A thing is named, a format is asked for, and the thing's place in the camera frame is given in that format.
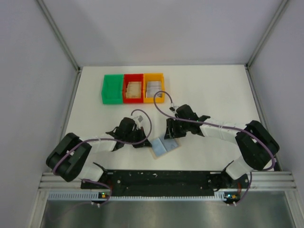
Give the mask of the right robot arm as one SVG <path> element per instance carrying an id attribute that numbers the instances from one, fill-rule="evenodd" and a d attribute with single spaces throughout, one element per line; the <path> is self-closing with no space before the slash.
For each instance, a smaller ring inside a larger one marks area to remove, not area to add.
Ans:
<path id="1" fill-rule="evenodd" d="M 165 140 L 185 137 L 190 132 L 202 137 L 218 138 L 238 146 L 240 157 L 223 170 L 231 179 L 237 180 L 250 171 L 262 171 L 269 162 L 275 163 L 274 156 L 280 147 L 259 121 L 233 124 L 207 115 L 199 117 L 187 104 L 171 104 L 170 110 L 174 113 L 174 118 L 166 119 Z"/>

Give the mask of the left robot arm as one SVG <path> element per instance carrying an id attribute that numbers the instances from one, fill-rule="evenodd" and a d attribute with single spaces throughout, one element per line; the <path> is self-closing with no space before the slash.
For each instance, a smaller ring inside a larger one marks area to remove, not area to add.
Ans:
<path id="1" fill-rule="evenodd" d="M 81 139 L 68 133 L 46 159 L 46 165 L 55 175 L 67 182 L 74 179 L 98 181 L 104 168 L 95 158 L 104 152 L 115 152 L 126 144 L 134 148 L 151 148 L 143 126 L 143 117 L 125 117 L 112 131 L 91 139 Z"/>

